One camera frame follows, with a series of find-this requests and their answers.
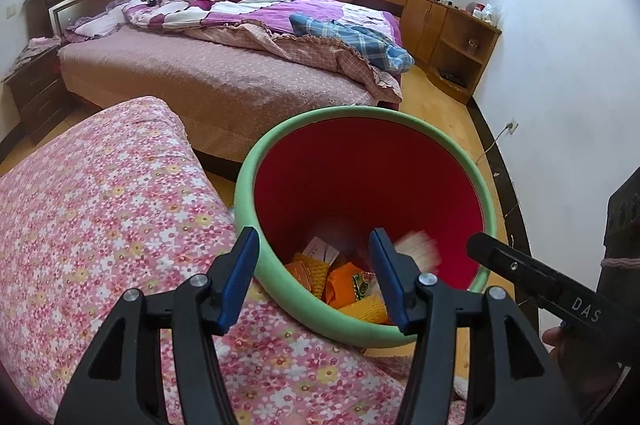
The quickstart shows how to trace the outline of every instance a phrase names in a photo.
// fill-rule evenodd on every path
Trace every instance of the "floral cushion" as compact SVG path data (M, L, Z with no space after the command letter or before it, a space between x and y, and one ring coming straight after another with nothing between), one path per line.
M173 289L235 240L181 122L151 97L69 129L0 178L0 199L0 361L50 421L126 288ZM400 382L303 328L255 281L215 344L241 424L395 420ZM168 415L181 423L168 331L161 347Z

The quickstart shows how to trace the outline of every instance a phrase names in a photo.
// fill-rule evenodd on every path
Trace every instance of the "silver bolt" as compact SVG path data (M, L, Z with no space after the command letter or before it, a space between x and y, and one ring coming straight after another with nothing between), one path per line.
M209 282L209 278L204 275L204 273L198 273L197 275L194 275L189 279L189 284L195 286L196 288L201 288L207 282Z
M424 286L435 286L438 282L438 278L433 273L420 273L418 281Z
M136 290L135 288L131 288L124 292L122 298L124 298L127 302L133 302L134 300L138 300L138 297L140 297L140 291Z
M503 300L507 296L507 292L500 288L500 286L493 286L489 288L489 296L495 300Z

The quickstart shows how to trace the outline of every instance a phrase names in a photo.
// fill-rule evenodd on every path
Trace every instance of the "green rim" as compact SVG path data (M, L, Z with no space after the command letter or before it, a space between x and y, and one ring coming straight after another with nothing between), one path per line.
M484 231L495 236L496 219L489 189L471 159L449 136L422 120L379 107L327 107L299 114L282 122L265 134L247 155L236 182L234 198L236 228L254 227L260 236L260 257L255 277L262 287L289 315L306 327L329 339L356 347L395 347L408 344L415 336L406 337L394 326L382 326L348 317L327 306L304 289L285 269L262 233L254 207L254 180L258 167L268 151L287 134L310 123L333 118L377 118L400 123L428 135L458 161L471 180L482 209ZM479 267L469 290L479 293L489 278L489 271Z

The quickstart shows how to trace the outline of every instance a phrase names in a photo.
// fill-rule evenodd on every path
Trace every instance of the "yellow corn cob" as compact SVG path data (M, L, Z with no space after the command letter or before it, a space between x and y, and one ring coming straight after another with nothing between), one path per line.
M371 324L383 324L387 320L385 303L377 295L364 297L338 311Z
M314 257L302 255L301 253L295 254L291 260L300 261L306 266L311 274L311 280L314 285L311 289L311 293L313 293L316 298L321 298L322 293L324 292L324 285L326 284L326 277L329 275L329 267L331 265L327 262L318 261L318 259L315 259Z

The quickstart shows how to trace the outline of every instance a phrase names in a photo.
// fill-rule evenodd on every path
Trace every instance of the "trash can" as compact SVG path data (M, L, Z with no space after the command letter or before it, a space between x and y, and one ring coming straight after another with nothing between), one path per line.
M415 337L344 315L300 285L284 264L314 236L353 251L366 249L377 227L393 242L424 230L450 286L479 292L489 275L465 248L474 233L496 231L478 168L446 134L400 112L340 106L282 122L242 164L234 204L238 230L260 236L255 277L265 291L300 323L345 344L394 347Z

